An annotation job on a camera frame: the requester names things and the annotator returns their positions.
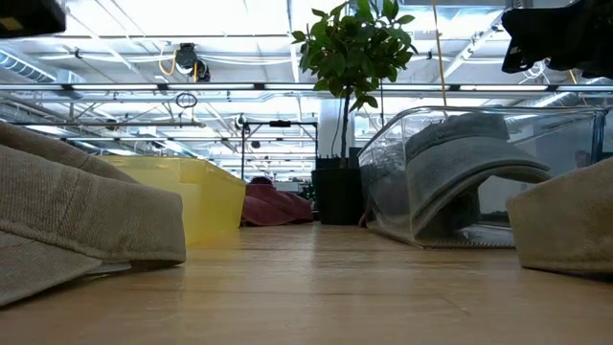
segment yellow plastic bin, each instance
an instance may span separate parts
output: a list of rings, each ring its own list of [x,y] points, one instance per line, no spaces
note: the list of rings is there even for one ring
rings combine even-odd
[[[245,183],[199,159],[103,156],[137,181],[183,197],[187,244],[224,241],[240,227]]]

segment ceiling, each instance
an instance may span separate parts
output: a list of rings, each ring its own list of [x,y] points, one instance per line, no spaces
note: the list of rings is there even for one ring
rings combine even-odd
[[[566,1],[531,1],[540,6],[563,6]],[[30,64],[56,75],[60,70],[71,71],[87,83],[163,83],[189,82],[177,71],[170,76],[172,52],[180,43],[196,44],[198,55],[211,71],[211,82],[316,82],[310,73],[300,73],[296,59],[297,47],[290,45],[291,30],[304,30],[318,19],[311,9],[329,11],[341,4],[340,0],[68,0],[67,31],[63,34],[8,40],[3,49]],[[398,83],[440,84],[439,55],[435,36],[434,13],[431,1],[404,1],[413,5],[400,7],[401,14],[410,13],[417,19],[404,29],[414,38],[420,52],[406,71],[398,75]],[[501,71],[502,58],[507,52],[510,37],[498,25],[499,16],[509,1],[467,0],[438,1],[438,24],[441,39],[442,68],[447,83],[541,84],[571,83],[568,73],[534,68],[531,73],[508,75]],[[31,82],[11,71],[0,69],[0,82]],[[13,92],[24,102],[34,102],[49,109],[47,120],[65,120],[79,115],[79,121],[168,122],[183,111],[171,100],[176,94],[88,92],[79,100],[58,99],[51,92]],[[95,102],[120,96],[125,102]],[[235,120],[242,114],[249,121],[286,119],[317,122],[322,109],[322,98],[305,93],[266,92],[200,92],[194,108],[184,111],[206,127],[162,127],[151,135],[212,138],[232,137]],[[522,100],[496,98],[451,97],[449,105],[516,104]],[[443,105],[440,94],[394,96],[384,100],[384,115],[391,118],[400,111],[422,105]],[[374,116],[380,109],[365,106],[356,114],[360,129],[356,131],[356,144],[363,145],[380,127]],[[11,117],[4,114],[6,120]],[[104,128],[87,133],[102,136],[139,135],[146,128],[122,127],[119,131]],[[262,142],[259,151],[302,152],[304,156],[285,162],[285,156],[274,164],[289,168],[276,169],[280,173],[306,173],[312,168],[315,143],[305,130],[298,127],[262,128],[254,138],[291,137],[302,142]],[[150,143],[141,143],[139,153],[147,152]],[[197,156],[216,159],[216,163],[229,170],[240,165],[239,155],[232,147],[237,143],[183,143],[184,148]],[[251,174],[260,174],[269,168],[250,164]]]

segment black plant pot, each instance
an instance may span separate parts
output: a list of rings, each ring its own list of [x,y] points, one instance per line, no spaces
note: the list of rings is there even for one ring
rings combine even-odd
[[[322,169],[311,173],[322,224],[357,225],[364,204],[359,169]]]

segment red fabric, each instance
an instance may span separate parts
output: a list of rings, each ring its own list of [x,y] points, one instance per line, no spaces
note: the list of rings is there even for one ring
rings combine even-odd
[[[277,226],[313,221],[308,200],[274,186],[249,184],[245,194],[242,218],[252,225]]]

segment black fabric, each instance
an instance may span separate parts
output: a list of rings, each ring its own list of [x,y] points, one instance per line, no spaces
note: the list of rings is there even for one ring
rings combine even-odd
[[[613,2],[580,0],[559,9],[516,9],[502,17],[511,35],[506,73],[529,70],[537,61],[557,71],[578,68],[585,78],[613,78]]]
[[[464,114],[433,124],[410,137],[406,142],[406,161],[437,145],[469,137],[490,137],[509,140],[507,123],[501,115]]]

